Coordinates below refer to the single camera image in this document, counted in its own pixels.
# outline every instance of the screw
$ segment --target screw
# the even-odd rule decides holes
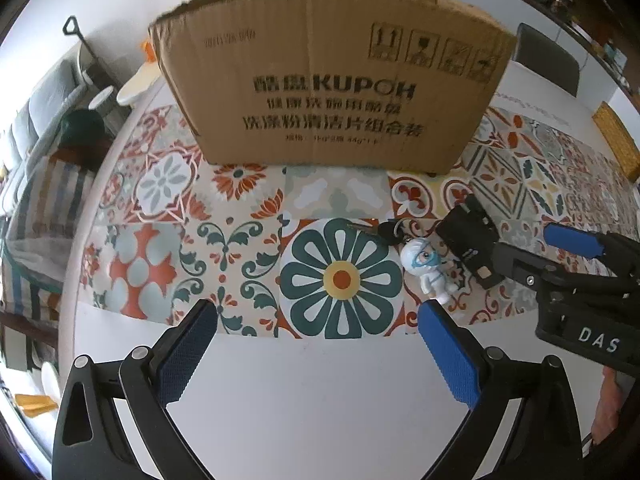
[[[144,359],[148,353],[149,349],[146,346],[139,346],[133,349],[133,352],[131,352],[131,357],[138,360]]]
[[[80,357],[76,358],[76,360],[74,361],[74,366],[76,368],[82,368],[86,366],[88,362],[89,362],[88,357],[86,355],[81,355]]]
[[[555,355],[546,356],[546,362],[549,363],[549,366],[552,366],[553,368],[562,368],[562,361]]]
[[[488,346],[485,352],[488,355],[489,359],[493,359],[494,361],[499,361],[504,357],[504,352],[497,346]]]

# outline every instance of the wicker basket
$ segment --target wicker basket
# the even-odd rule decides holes
[[[640,176],[640,151],[625,125],[604,101],[594,113],[593,122],[607,139],[626,177],[635,182]]]

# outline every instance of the cardboard box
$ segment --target cardboard box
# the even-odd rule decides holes
[[[212,164],[447,173],[515,42],[453,0],[192,0],[149,28]]]

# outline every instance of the key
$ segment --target key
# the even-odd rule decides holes
[[[349,227],[380,238],[386,245],[398,245],[404,243],[407,239],[407,235],[402,229],[402,219],[387,220],[377,226],[350,222]]]

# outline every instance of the sofa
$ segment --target sofa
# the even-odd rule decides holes
[[[62,59],[2,133],[0,162],[4,162],[8,174],[0,192],[0,215],[12,215],[38,161],[55,146],[60,119],[78,107],[87,91],[72,62]]]

